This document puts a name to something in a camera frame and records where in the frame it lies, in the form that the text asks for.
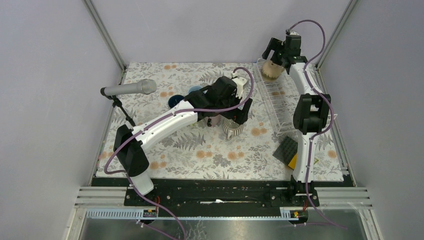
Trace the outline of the striped grey cup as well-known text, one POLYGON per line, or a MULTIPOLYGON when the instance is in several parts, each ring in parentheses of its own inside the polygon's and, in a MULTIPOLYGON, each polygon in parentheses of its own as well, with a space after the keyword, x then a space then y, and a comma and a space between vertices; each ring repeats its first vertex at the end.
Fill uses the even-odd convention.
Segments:
POLYGON ((238 124, 231 119, 225 118, 223 121, 222 129, 226 135, 226 139, 231 140, 232 138, 239 136, 243 132, 244 125, 238 124))

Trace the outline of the beige ribbed cup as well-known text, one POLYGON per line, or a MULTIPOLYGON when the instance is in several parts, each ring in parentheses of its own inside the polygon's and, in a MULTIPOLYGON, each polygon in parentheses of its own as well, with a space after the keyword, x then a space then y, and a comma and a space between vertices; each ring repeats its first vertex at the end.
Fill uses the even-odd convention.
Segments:
POLYGON ((266 82, 276 81, 280 75, 284 72, 285 68, 281 65, 273 63, 271 60, 267 60, 261 70, 261 76, 266 82))

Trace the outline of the light blue cup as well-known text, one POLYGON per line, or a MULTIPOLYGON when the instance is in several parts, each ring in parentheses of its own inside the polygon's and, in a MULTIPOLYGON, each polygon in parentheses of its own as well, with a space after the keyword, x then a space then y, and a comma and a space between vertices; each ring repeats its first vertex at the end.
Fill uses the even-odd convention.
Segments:
POLYGON ((192 93, 194 93, 194 94, 198 94, 198 93, 200 93, 200 92, 202 92, 202 87, 201 87, 201 86, 199 86, 199 85, 192 86, 192 87, 188 90, 188 94, 192 94, 192 93))

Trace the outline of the dark blue cup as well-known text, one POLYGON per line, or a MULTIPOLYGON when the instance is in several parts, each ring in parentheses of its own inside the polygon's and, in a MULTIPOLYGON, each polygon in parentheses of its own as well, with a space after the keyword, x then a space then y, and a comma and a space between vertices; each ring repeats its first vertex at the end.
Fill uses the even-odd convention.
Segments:
POLYGON ((184 98, 185 97, 183 95, 180 95, 180 94, 176 94, 176 95, 171 96, 168 99, 168 102, 167 102, 169 108, 170 109, 174 108, 177 104, 179 104, 179 102, 181 102, 182 100, 184 100, 184 98))

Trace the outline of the silver microphone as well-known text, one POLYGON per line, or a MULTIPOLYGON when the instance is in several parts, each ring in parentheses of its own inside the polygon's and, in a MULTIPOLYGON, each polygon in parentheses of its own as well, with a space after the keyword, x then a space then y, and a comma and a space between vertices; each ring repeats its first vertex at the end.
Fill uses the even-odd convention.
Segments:
POLYGON ((101 95, 105 97, 144 94, 149 95, 157 90, 157 84, 152 79, 142 79, 135 83, 121 84, 100 89, 101 95))

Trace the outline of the mauve cup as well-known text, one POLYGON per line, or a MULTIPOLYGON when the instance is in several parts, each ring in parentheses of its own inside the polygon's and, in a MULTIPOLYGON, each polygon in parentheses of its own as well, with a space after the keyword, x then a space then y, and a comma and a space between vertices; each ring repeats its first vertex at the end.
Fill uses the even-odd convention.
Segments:
POLYGON ((215 127, 217 124, 220 123, 220 121, 221 121, 221 116, 220 115, 207 117, 206 118, 206 125, 208 127, 215 127))

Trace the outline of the light green cup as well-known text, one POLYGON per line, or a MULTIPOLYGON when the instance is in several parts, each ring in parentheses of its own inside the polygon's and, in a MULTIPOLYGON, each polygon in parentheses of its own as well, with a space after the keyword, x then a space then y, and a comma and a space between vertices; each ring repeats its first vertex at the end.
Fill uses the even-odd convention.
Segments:
POLYGON ((197 125, 199 125, 201 122, 203 122, 203 119, 201 119, 201 120, 199 120, 199 121, 197 121, 197 122, 193 123, 192 125, 193 125, 193 126, 197 126, 197 125))

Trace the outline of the black tripod mic stand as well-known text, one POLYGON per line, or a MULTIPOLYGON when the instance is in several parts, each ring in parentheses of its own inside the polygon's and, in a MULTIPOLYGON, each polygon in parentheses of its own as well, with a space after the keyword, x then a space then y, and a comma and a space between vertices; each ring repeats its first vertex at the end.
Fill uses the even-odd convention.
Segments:
POLYGON ((110 97, 110 99, 113 101, 113 103, 112 103, 112 106, 114 107, 114 108, 119 108, 121 111, 122 111, 122 113, 124 114, 124 116, 125 116, 125 120, 127 121, 127 122, 129 122, 129 124, 132 126, 132 127, 135 127, 136 126, 136 124, 135 124, 135 122, 134 122, 134 120, 133 120, 133 118, 127 113, 127 111, 125 110, 125 108, 123 107, 123 103, 118 99, 118 97, 117 96, 115 96, 115 95, 113 95, 113 96, 111 96, 110 97))

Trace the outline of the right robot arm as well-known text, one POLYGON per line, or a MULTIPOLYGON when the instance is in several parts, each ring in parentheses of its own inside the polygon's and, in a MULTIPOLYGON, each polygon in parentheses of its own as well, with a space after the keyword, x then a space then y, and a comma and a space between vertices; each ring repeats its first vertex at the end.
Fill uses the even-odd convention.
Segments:
POLYGON ((301 36, 297 32, 286 33, 285 40, 271 38, 262 58, 265 63, 260 71, 265 81, 277 80, 286 72, 294 81, 299 100, 293 114, 293 126, 297 130, 297 159, 283 199, 293 206, 303 205, 312 199, 314 192, 313 158, 316 137, 331 128, 334 113, 331 97, 322 93, 308 71, 308 60, 301 55, 301 36))

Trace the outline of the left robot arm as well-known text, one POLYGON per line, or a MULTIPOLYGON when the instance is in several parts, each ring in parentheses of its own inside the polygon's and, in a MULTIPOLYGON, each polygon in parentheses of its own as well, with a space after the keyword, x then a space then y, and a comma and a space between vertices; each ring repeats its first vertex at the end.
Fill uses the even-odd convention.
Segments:
POLYGON ((143 125, 117 129, 114 153, 123 166, 136 192, 136 199, 144 206, 155 200, 154 184, 147 173, 146 152, 177 130, 218 115, 239 125, 248 119, 252 91, 244 94, 247 79, 221 76, 213 84, 190 92, 169 111, 143 125))

